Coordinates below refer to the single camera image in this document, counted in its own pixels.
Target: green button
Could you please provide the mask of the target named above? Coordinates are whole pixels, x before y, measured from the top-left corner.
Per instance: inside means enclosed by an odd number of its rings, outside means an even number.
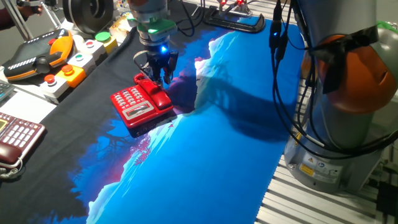
[[[134,17],[132,16],[132,14],[128,14],[127,15],[127,20],[135,20]]]
[[[95,35],[95,39],[100,42],[107,42],[111,38],[111,34],[109,32],[100,32]]]

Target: control panel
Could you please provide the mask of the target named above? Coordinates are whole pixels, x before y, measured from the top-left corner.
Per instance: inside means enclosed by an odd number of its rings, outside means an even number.
[[[48,73],[63,65],[73,50],[73,38],[65,29],[40,35],[20,45],[15,55],[4,66],[8,80],[21,80]]]

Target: red phone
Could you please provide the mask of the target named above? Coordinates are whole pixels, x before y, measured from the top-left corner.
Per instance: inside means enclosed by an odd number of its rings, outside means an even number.
[[[127,128],[135,128],[173,109],[166,93],[140,73],[134,77],[135,86],[111,95],[113,105]]]

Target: red button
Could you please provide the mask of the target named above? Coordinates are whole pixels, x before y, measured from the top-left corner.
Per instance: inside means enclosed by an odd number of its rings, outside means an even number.
[[[51,83],[55,82],[55,77],[54,77],[54,75],[46,75],[44,77],[44,81],[46,81],[48,84],[51,84]]]
[[[56,39],[51,39],[51,40],[49,41],[49,45],[54,44],[55,41],[56,41]]]
[[[73,67],[71,65],[66,65],[66,66],[62,67],[61,70],[63,73],[68,73],[73,70]]]

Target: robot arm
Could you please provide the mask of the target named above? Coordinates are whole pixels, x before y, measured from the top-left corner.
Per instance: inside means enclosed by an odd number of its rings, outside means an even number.
[[[335,57],[345,63],[342,68],[342,77],[345,78],[339,85],[341,88],[327,94],[333,106],[347,113],[365,114],[390,102],[398,86],[398,65],[393,62],[398,56],[398,39],[389,30],[377,30],[376,0],[297,0],[297,3],[308,27],[312,47],[344,37],[351,38],[346,40],[346,45],[334,46],[346,52]],[[360,42],[362,37],[376,40],[371,44],[354,43],[359,47],[352,49],[352,43]],[[321,81],[325,84],[331,66],[322,59],[318,57],[317,64]]]
[[[158,85],[162,84],[163,70],[164,81],[169,84],[178,53],[169,50],[170,35],[177,32],[177,25],[166,19],[167,0],[128,0],[128,3],[147,55],[147,63],[140,69]]]

